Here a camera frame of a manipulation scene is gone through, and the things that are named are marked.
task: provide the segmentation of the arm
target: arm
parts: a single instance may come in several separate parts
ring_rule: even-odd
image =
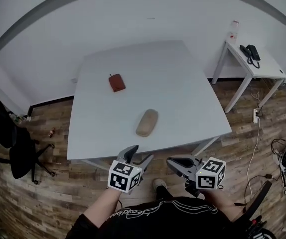
[[[205,200],[222,211],[230,221],[233,221],[242,208],[235,206],[234,202],[222,190],[201,190]]]
[[[108,188],[83,214],[99,228],[114,213],[120,195],[121,191]]]

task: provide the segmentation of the small white side table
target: small white side table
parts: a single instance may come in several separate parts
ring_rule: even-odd
[[[218,61],[218,65],[214,72],[212,84],[217,82],[219,75],[222,72],[222,68],[226,59],[227,50],[229,50],[233,56],[237,59],[237,61],[241,64],[242,68],[246,71],[247,75],[244,78],[242,84],[239,89],[225,108],[225,113],[228,113],[232,107],[235,105],[239,97],[242,95],[244,90],[249,85],[250,81],[253,78],[270,78],[270,79],[278,79],[272,89],[268,92],[268,94],[264,97],[264,99],[258,104],[259,107],[262,107],[267,100],[273,95],[276,89],[280,86],[280,84],[286,79],[286,74],[283,72],[279,64],[275,61],[275,59],[268,53],[265,48],[256,47],[258,54],[261,58],[259,61],[260,68],[256,68],[253,65],[247,63],[247,57],[240,50],[240,44],[232,44],[228,41],[225,42],[222,55]]]

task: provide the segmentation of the red wallet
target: red wallet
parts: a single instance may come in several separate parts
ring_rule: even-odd
[[[109,82],[113,89],[113,92],[117,92],[117,91],[125,89],[125,84],[120,74],[115,74],[115,75],[110,74],[110,76],[111,77],[109,78]]]

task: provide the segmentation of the telephone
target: telephone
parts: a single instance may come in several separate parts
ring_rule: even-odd
[[[253,60],[260,61],[261,59],[255,46],[247,45],[247,47],[245,48],[243,45],[241,45],[239,48],[247,57],[248,64],[253,65],[256,68],[260,67],[259,62],[257,62],[257,66],[253,63]]]

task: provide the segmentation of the shoe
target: shoe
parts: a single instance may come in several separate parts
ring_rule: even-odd
[[[164,186],[165,189],[167,189],[166,182],[164,182],[162,179],[159,178],[153,180],[153,188],[155,191],[158,186]]]

